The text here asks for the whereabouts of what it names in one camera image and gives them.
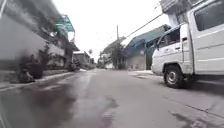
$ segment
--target balcony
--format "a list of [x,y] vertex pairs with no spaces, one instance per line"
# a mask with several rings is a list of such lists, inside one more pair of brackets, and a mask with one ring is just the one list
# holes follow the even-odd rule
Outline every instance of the balcony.
[[190,1],[196,0],[161,0],[160,5],[163,13],[178,14],[191,8]]

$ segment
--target white van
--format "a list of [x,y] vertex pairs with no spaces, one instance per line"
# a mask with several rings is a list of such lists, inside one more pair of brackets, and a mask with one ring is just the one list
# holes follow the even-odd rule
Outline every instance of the white van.
[[194,76],[224,75],[224,1],[202,3],[188,12],[188,20],[166,32],[153,53],[152,71],[169,87]]

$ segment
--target wet road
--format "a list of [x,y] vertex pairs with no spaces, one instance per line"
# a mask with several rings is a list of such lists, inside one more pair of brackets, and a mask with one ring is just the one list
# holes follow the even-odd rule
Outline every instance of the wet road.
[[222,128],[224,87],[176,90],[160,77],[125,71],[80,72],[39,88],[0,93],[7,128]]

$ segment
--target van door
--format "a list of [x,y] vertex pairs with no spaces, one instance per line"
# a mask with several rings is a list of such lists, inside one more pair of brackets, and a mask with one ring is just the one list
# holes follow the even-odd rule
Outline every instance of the van door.
[[206,2],[190,11],[196,74],[224,74],[224,1]]
[[153,54],[154,68],[157,67],[157,69],[162,70],[165,63],[183,62],[180,28],[168,32],[168,34],[163,36],[158,43],[158,47]]

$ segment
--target utility pole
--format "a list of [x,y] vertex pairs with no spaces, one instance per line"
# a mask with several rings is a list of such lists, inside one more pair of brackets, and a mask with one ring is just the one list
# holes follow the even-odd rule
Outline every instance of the utility pole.
[[117,40],[119,40],[119,30],[118,30],[118,25],[117,25]]

